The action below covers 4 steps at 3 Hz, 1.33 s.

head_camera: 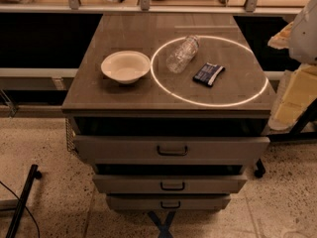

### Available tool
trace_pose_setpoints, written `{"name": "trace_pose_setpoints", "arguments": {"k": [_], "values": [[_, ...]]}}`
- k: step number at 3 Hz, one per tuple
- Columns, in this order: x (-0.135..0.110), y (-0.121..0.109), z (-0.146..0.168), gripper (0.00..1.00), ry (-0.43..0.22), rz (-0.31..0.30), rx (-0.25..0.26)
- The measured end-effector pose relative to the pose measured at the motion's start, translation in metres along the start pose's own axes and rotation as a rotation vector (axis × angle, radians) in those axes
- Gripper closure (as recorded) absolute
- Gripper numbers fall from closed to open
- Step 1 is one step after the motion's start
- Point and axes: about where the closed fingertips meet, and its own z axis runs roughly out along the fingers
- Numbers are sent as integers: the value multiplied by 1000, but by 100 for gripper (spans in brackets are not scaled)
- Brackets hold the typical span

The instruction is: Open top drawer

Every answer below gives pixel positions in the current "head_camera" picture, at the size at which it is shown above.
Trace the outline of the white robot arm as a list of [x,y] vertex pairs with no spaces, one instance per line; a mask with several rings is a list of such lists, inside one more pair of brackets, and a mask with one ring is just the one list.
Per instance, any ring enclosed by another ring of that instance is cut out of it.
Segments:
[[289,55],[301,63],[317,63],[317,0],[310,0],[295,17],[289,38]]

